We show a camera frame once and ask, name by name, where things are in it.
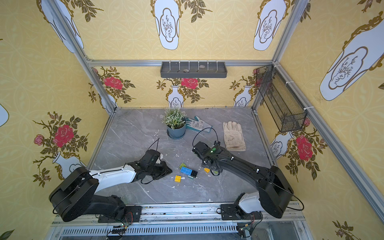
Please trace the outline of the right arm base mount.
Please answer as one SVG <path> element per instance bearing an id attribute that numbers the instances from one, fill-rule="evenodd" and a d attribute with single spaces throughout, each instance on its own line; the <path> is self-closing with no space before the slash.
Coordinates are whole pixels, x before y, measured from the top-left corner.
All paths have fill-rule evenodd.
<path id="1" fill-rule="evenodd" d="M 222 204 L 216 210 L 224 221 L 259 221 L 262 219 L 261 212 L 252 212 L 250 214 L 244 212 L 240 207 L 234 204 Z"/>

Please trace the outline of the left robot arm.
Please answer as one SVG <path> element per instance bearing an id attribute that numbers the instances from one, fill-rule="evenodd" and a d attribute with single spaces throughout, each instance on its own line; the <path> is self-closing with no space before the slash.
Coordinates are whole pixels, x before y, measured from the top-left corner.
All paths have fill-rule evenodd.
<path id="1" fill-rule="evenodd" d="M 75 169 L 49 196 L 53 214 L 64 222 L 83 215 L 99 215 L 101 223 L 137 223 L 142 207 L 127 206 L 116 196 L 100 196 L 98 193 L 109 187 L 142 181 L 150 176 L 154 181 L 172 173 L 156 150 L 147 150 L 144 156 L 122 167 L 101 171 L 89 171 L 84 167 Z"/>

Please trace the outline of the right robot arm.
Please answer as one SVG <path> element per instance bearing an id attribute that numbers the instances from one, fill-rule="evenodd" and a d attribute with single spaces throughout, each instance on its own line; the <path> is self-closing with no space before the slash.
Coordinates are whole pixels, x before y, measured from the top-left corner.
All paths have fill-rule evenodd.
<path id="1" fill-rule="evenodd" d="M 238 206 L 243 212 L 249 214 L 264 210 L 275 218 L 282 218 L 294 190 L 278 167 L 266 168 L 252 164 L 233 155 L 221 147 L 219 142 L 215 142 L 211 148 L 198 142 L 192 151 L 202 160 L 203 167 L 218 173 L 229 171 L 257 189 L 239 198 Z"/>

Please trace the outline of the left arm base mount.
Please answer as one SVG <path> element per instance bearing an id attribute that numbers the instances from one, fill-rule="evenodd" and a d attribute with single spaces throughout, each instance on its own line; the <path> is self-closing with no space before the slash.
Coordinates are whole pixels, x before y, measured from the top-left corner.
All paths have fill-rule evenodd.
<path id="1" fill-rule="evenodd" d="M 126 206 L 123 210 L 112 216 L 100 215 L 98 223 L 138 223 L 140 221 L 142 209 L 142 206 Z"/>

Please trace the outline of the black lego brick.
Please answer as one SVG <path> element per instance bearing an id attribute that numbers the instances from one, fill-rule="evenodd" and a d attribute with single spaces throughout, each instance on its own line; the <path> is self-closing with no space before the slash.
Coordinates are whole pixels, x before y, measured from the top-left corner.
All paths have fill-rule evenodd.
<path id="1" fill-rule="evenodd" d="M 196 178 L 196 177 L 197 177 L 197 174 L 198 174 L 197 171 L 192 170 L 192 172 L 191 172 L 191 177 Z"/>

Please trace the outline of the large blue lego brick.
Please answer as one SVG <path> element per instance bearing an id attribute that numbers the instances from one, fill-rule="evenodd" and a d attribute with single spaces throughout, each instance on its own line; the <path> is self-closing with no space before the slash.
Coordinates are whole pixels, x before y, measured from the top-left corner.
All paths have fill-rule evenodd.
<path id="1" fill-rule="evenodd" d="M 181 173 L 188 175 L 188 176 L 191 176 L 192 172 L 193 172 L 193 170 L 186 168 L 186 167 L 182 167 L 180 171 L 181 171 Z"/>

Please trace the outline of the yellow lego brick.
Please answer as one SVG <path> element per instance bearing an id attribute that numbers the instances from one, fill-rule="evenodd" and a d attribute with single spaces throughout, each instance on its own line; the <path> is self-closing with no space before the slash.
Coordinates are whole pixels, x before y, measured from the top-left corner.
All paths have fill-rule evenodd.
<path id="1" fill-rule="evenodd" d="M 180 183 L 182 177 L 181 176 L 175 176 L 175 182 Z"/>

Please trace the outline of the lime green lego brick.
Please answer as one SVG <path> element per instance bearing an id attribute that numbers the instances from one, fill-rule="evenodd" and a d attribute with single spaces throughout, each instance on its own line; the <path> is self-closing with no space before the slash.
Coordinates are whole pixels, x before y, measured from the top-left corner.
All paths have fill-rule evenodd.
<path id="1" fill-rule="evenodd" d="M 181 168 L 186 168 L 186 167 L 187 167 L 187 165 L 184 164 L 184 163 L 180 164 L 180 166 L 179 166 L 180 169 L 181 169 Z"/>

